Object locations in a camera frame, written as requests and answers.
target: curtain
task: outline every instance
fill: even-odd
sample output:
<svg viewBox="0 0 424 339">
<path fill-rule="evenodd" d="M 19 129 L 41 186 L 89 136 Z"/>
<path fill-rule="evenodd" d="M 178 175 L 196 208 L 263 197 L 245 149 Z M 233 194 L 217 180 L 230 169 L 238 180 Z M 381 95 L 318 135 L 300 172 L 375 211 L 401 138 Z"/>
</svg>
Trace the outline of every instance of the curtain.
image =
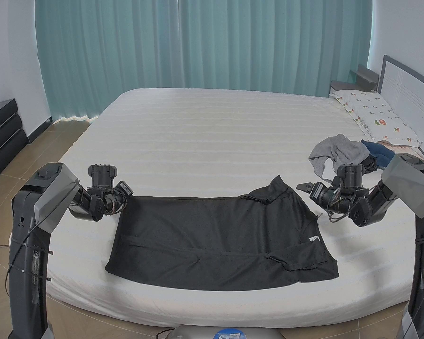
<svg viewBox="0 0 424 339">
<path fill-rule="evenodd" d="M 134 88 L 328 96 L 366 65 L 372 0 L 36 0 L 54 119 Z"/>
</svg>

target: bed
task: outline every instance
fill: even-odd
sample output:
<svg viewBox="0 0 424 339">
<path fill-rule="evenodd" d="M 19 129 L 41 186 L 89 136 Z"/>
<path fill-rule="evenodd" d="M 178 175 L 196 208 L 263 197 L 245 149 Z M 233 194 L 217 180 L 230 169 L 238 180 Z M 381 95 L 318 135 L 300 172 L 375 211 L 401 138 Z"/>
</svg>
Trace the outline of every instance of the bed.
<svg viewBox="0 0 424 339">
<path fill-rule="evenodd" d="M 390 66 L 384 71 L 389 73 Z M 400 81 L 382 80 L 382 89 Z M 136 89 L 116 99 L 60 161 L 85 187 L 91 182 L 89 165 L 103 163 L 116 166 L 116 182 L 124 179 L 135 195 L 237 196 L 266 186 L 278 174 L 291 187 L 316 182 L 308 155 L 319 141 L 338 133 L 364 139 L 345 109 L 330 98 Z M 424 140 L 423 132 L 417 133 Z M 363 184 L 372 187 L 379 179 L 380 171 L 373 172 L 363 177 Z M 299 194 L 311 211 L 323 213 L 307 194 Z M 173 289 L 111 275 L 104 267 L 117 223 L 117 215 L 98 223 L 64 215 L 51 237 L 49 295 L 147 325 L 274 328 L 343 322 L 409 298 L 415 224 L 400 200 L 380 223 L 364 228 L 319 217 L 324 243 L 338 260 L 339 278 L 257 291 Z"/>
</svg>

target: gray cloth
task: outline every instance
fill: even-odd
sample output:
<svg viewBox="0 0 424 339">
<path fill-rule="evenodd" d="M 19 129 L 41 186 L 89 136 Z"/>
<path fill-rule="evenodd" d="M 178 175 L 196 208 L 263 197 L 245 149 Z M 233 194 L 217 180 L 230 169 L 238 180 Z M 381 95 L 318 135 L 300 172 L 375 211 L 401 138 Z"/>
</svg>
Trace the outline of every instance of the gray cloth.
<svg viewBox="0 0 424 339">
<path fill-rule="evenodd" d="M 343 134 L 328 137 L 317 144 L 309 155 L 314 173 L 322 178 L 325 161 L 331 158 L 336 172 L 339 166 L 347 163 L 361 163 L 369 156 L 369 150 L 361 142 L 353 142 Z"/>
</svg>

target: teal curtain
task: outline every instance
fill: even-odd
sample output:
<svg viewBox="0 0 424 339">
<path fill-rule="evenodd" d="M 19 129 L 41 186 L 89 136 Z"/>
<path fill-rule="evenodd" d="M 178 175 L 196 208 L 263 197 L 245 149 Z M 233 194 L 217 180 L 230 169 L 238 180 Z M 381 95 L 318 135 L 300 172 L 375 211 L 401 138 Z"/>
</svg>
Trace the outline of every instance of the teal curtain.
<svg viewBox="0 0 424 339">
<path fill-rule="evenodd" d="M 35 17 L 56 119 L 134 88 L 327 96 L 367 63 L 372 0 L 36 0 Z"/>
</svg>

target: headboard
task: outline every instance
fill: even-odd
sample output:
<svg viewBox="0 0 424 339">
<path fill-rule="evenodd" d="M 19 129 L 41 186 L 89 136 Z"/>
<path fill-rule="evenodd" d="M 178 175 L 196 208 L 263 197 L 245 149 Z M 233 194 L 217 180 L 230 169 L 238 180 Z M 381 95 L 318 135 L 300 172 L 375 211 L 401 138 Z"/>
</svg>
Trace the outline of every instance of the headboard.
<svg viewBox="0 0 424 339">
<path fill-rule="evenodd" d="M 422 140 L 424 153 L 424 76 L 385 55 L 379 94 Z"/>
</svg>

